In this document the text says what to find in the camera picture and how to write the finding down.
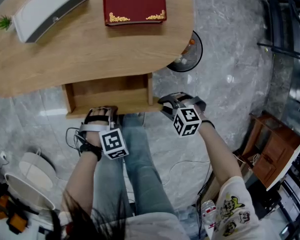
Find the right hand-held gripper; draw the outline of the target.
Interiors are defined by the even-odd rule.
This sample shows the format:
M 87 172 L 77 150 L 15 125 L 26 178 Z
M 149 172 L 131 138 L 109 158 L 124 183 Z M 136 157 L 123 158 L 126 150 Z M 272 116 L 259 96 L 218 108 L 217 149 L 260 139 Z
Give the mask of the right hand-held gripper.
M 196 134 L 202 123 L 200 114 L 206 109 L 206 103 L 200 97 L 193 97 L 184 92 L 171 93 L 161 97 L 157 103 L 172 104 L 171 107 L 164 105 L 160 112 L 172 121 L 173 128 L 179 137 Z

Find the person's left hand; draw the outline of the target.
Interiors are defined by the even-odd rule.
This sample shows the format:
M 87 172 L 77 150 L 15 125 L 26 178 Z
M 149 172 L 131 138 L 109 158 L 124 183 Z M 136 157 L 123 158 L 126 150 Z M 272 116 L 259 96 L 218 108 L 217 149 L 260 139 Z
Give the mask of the person's left hand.
M 107 120 L 94 120 L 92 118 L 94 116 L 107 117 Z M 100 125 L 100 126 L 108 126 L 109 125 L 109 116 L 110 110 L 105 107 L 93 108 L 89 111 L 88 115 L 86 116 L 84 122 L 90 125 Z M 100 136 L 98 131 L 87 131 L 85 135 L 86 140 L 96 147 L 102 147 Z

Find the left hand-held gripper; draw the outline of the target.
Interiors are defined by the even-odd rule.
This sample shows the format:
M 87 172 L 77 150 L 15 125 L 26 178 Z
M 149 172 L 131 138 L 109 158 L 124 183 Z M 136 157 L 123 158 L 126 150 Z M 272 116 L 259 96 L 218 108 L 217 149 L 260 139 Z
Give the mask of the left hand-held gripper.
M 123 138 L 121 127 L 119 126 L 116 106 L 104 106 L 99 108 L 106 108 L 110 110 L 108 118 L 109 125 L 87 124 L 85 120 L 81 123 L 78 129 L 78 141 L 81 143 L 78 151 L 80 154 L 83 152 L 92 152 L 100 160 L 102 155 L 107 156 L 110 160 L 115 160 L 129 155 L 126 147 L 126 142 Z M 106 121 L 107 117 L 94 116 L 92 121 Z M 101 147 L 94 146 L 86 140 L 86 132 L 99 132 Z

